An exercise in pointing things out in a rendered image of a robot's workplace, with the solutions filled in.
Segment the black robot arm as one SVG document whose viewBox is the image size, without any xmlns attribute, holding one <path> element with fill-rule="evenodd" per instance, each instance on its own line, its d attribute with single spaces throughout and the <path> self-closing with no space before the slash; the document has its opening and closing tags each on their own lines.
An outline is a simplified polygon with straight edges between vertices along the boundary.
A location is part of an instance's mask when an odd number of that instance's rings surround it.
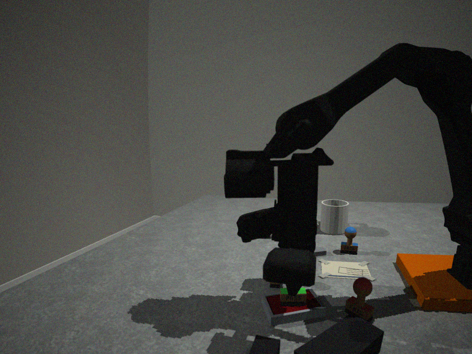
<svg viewBox="0 0 472 354">
<path fill-rule="evenodd" d="M 318 166 L 333 165 L 316 146 L 351 108 L 397 78 L 419 90 L 435 113 L 446 152 L 453 190 L 443 207 L 444 226 L 460 244 L 452 268 L 447 269 L 472 289 L 472 59 L 460 51 L 398 43 L 327 93 L 285 111 L 277 119 L 276 134 L 263 151 L 226 151 L 225 198 L 266 198 L 274 189 L 278 167 L 278 197 L 310 201 L 318 197 Z M 274 207 L 243 214 L 237 221 L 243 242 L 281 235 Z"/>
</svg>

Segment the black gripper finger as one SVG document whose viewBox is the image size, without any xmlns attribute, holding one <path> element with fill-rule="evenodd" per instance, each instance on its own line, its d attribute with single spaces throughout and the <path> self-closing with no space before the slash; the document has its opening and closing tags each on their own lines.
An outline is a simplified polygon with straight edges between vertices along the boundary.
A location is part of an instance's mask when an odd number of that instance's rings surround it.
<svg viewBox="0 0 472 354">
<path fill-rule="evenodd" d="M 296 296 L 302 286 L 286 284 L 286 287 L 289 296 Z"/>
<path fill-rule="evenodd" d="M 278 243 L 278 246 L 280 248 L 282 248 L 282 245 L 283 245 L 283 242 L 279 242 Z M 313 252 L 315 251 L 315 248 L 316 248 L 316 242 L 315 242 L 315 245 L 314 244 L 307 244 L 307 248 L 311 249 L 312 250 L 312 254 Z"/>
</svg>

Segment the brown rubber stamp with blue knob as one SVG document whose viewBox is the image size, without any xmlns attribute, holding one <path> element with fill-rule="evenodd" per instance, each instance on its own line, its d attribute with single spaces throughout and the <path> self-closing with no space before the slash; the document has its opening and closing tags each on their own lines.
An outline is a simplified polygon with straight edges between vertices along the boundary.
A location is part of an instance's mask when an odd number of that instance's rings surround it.
<svg viewBox="0 0 472 354">
<path fill-rule="evenodd" d="M 341 242 L 340 253 L 357 255 L 358 244 L 352 242 L 352 239 L 356 236 L 356 232 L 356 229 L 353 227 L 348 227 L 345 229 L 345 236 L 348 238 L 348 240 L 347 242 Z"/>
</svg>

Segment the red-handled rubber stamp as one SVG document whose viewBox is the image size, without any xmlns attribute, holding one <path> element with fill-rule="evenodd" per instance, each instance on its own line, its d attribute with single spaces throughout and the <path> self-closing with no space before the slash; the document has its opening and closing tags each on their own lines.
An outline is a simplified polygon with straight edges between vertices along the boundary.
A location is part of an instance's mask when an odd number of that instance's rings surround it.
<svg viewBox="0 0 472 354">
<path fill-rule="evenodd" d="M 372 292 L 372 284 L 367 278 L 358 278 L 353 284 L 354 293 L 357 298 L 352 296 L 346 300 L 345 313 L 354 313 L 360 318 L 370 322 L 374 313 L 374 307 L 365 303 L 366 296 Z"/>
</svg>

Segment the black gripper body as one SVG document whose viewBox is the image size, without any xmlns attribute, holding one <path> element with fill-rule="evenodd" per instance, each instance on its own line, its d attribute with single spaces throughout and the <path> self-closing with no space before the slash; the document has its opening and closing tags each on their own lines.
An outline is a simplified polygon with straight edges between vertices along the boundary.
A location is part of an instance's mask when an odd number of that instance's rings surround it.
<svg viewBox="0 0 472 354">
<path fill-rule="evenodd" d="M 304 287 L 314 285 L 316 256 L 307 244 L 315 245 L 317 206 L 318 198 L 288 201 L 278 197 L 275 214 L 279 214 L 281 235 L 275 234 L 274 241 L 283 245 L 269 252 L 263 264 L 265 281 Z"/>
</svg>

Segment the grey open cylinder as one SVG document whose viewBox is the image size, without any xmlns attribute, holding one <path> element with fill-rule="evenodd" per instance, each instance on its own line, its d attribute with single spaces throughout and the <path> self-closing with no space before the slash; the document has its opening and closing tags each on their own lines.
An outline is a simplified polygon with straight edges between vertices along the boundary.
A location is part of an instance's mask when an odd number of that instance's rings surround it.
<svg viewBox="0 0 472 354">
<path fill-rule="evenodd" d="M 348 225 L 349 203 L 344 200 L 321 202 L 320 230 L 326 234 L 344 234 Z"/>
</svg>

